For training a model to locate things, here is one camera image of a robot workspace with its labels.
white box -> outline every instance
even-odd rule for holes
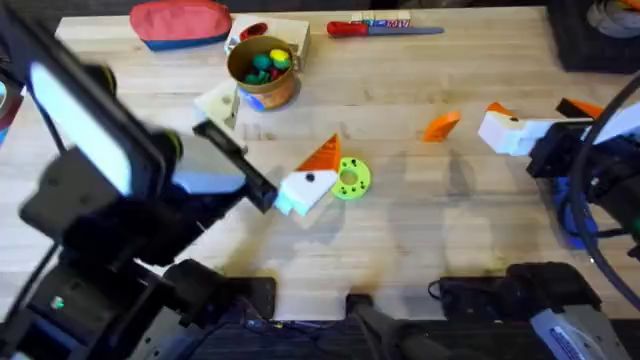
[[[229,37],[224,42],[224,51],[227,55],[240,42],[239,36],[242,31],[253,24],[261,22],[267,24],[268,27],[264,35],[273,36],[289,43],[291,52],[294,54],[293,68],[296,71],[302,71],[309,52],[309,42],[311,41],[309,22],[307,21],[238,15],[235,17]]]

colored ball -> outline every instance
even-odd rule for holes
[[[258,74],[258,79],[260,80],[260,85],[269,83],[271,81],[271,75],[268,72],[260,70]]]
[[[249,85],[260,85],[260,78],[258,75],[249,74],[244,77],[244,82]]]
[[[291,67],[291,60],[287,59],[287,60],[274,60],[273,61],[273,66],[277,67],[280,70],[287,70],[288,68]]]
[[[271,50],[271,52],[269,52],[269,57],[273,61],[285,61],[290,59],[289,53],[280,49]]]
[[[276,80],[280,76],[282,76],[282,71],[278,70],[275,67],[269,68],[269,75],[271,75],[271,80]]]
[[[271,59],[265,54],[259,54],[253,57],[252,63],[258,70],[267,70],[271,66]]]

white block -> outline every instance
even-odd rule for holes
[[[309,181],[309,174],[313,175],[313,181]],[[274,205],[285,215],[293,209],[305,216],[337,180],[338,174],[332,170],[292,172],[280,183]]]
[[[496,152],[511,156],[528,155],[551,125],[556,122],[593,121],[591,118],[577,119],[517,119],[509,115],[487,111],[478,135]]]

red screwdriver handle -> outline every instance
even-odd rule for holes
[[[327,32],[331,36],[367,36],[369,35],[367,24],[350,24],[343,21],[329,21]]]

red ball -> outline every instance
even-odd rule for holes
[[[271,81],[275,81],[277,78],[282,76],[282,71],[272,66],[269,68],[269,75],[271,75]]]

